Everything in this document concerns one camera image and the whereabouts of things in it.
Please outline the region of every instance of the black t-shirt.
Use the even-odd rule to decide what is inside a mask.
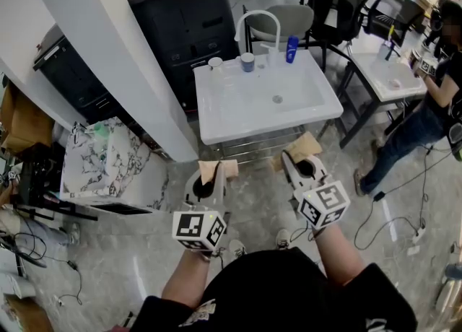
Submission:
[[[251,253],[206,288],[196,310],[148,297],[131,332],[415,331],[414,313],[376,264],[332,284],[299,249]]]
[[[456,52],[450,58],[438,64],[435,72],[435,83],[438,87],[441,87],[443,78],[446,74],[450,76],[459,87],[459,90],[453,97],[453,101],[460,100],[462,98],[462,52]],[[428,92],[425,95],[425,102],[436,115],[443,119],[448,117],[448,107],[442,108],[439,106]]]

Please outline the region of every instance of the floor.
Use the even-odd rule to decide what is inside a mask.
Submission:
[[[242,12],[241,4],[247,8],[266,8],[276,2],[298,0],[230,0],[237,21]],[[361,36],[355,46],[380,45]],[[344,62],[337,55],[329,55],[327,77],[338,84]],[[316,136],[322,123],[306,126]],[[192,123],[198,130],[198,123]],[[366,170],[371,167],[370,141],[383,138],[380,124],[364,128],[343,150],[339,148],[340,135],[334,127],[327,130],[320,140],[323,153],[320,159],[337,180],[341,180],[352,204],[341,222],[344,234],[351,241],[361,223],[371,210],[371,198],[359,198],[354,192],[352,173],[356,167]],[[438,148],[447,148],[445,141]],[[390,190],[423,171],[423,149],[400,161],[383,181],[380,189]],[[432,152],[427,165],[438,161],[445,154]],[[201,146],[201,158],[213,158],[212,151]],[[170,210],[181,203],[184,184],[197,169],[196,162],[168,165],[170,184],[167,199]],[[419,320],[421,331],[433,331],[442,323],[441,316],[433,307],[436,292],[441,283],[443,269],[454,255],[449,252],[453,241],[459,241],[461,211],[457,204],[462,195],[460,166],[449,157],[427,173],[425,192],[428,202],[423,205],[423,217],[427,231],[419,242],[419,252],[408,255],[413,247],[413,232],[405,221],[395,221],[393,227],[397,239],[392,240],[391,230],[382,230],[375,241],[362,255],[368,262],[376,262],[389,276],[393,284],[410,302]],[[419,222],[424,176],[414,180],[400,190],[387,195],[376,203],[370,221],[357,236],[357,244],[365,247],[377,230],[386,222],[383,210],[386,201],[392,217],[408,217],[414,225]],[[229,195],[225,201],[232,212],[229,231],[222,240],[226,246],[230,239],[238,238],[249,252],[274,247],[279,229],[289,231],[304,227],[298,222],[287,203],[291,189],[282,172],[274,174],[265,162],[246,164],[240,168],[239,177],[230,182]],[[172,216],[166,212],[144,216],[120,217],[115,214],[100,214],[98,222],[80,222],[82,243],[78,247],[50,246],[47,255],[58,259],[72,259],[82,274],[82,292],[78,305],[73,298],[64,298],[59,307],[56,296],[73,294],[79,286],[79,277],[65,263],[46,259],[47,269],[26,266],[32,282],[38,289],[38,302],[45,308],[55,331],[106,331],[121,324],[129,312],[137,313],[143,299],[149,294],[159,295],[165,282],[173,272],[183,251],[171,239]],[[314,261],[319,255],[314,243],[308,242],[305,234],[292,245],[300,247]],[[230,254],[225,252],[225,263]],[[219,259],[212,261],[209,279],[220,271]]]

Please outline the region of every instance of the white faucet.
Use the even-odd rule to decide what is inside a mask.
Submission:
[[[236,35],[234,36],[234,40],[236,42],[239,42],[239,40],[240,40],[240,26],[243,23],[244,19],[246,17],[250,16],[250,15],[256,15],[256,14],[268,15],[270,18],[272,18],[276,22],[276,42],[274,44],[274,47],[265,45],[264,43],[260,44],[262,47],[268,48],[268,64],[269,64],[269,66],[274,66],[274,65],[276,65],[277,54],[279,53],[279,38],[281,37],[281,23],[279,22],[277,17],[274,14],[272,14],[271,12],[268,12],[268,11],[265,11],[265,10],[252,10],[252,11],[246,12],[237,21]]]

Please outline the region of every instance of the blue bottle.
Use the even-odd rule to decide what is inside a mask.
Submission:
[[[298,38],[294,35],[289,36],[286,49],[286,61],[291,64],[294,62],[295,54],[298,48]]]

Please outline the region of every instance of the office chair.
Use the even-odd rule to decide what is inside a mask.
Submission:
[[[361,9],[366,2],[367,0],[308,0],[308,6],[313,9],[315,16],[313,26],[306,36],[306,43],[300,46],[322,48],[321,68],[323,71],[326,70],[327,49],[349,59],[347,54],[335,46],[358,36],[362,25]],[[329,13],[333,10],[336,11],[335,27],[326,23]],[[309,42],[310,36],[315,41]]]
[[[376,35],[384,40],[388,39],[391,26],[391,48],[387,60],[395,46],[401,47],[408,29],[418,19],[424,16],[424,10],[412,0],[375,0],[367,14],[364,31],[369,35]]]
[[[288,41],[290,35],[302,40],[313,23],[313,10],[302,5],[274,5],[266,9],[274,14],[281,24],[280,42]],[[251,15],[245,20],[245,50],[253,52],[253,42],[276,42],[276,24],[267,15]]]

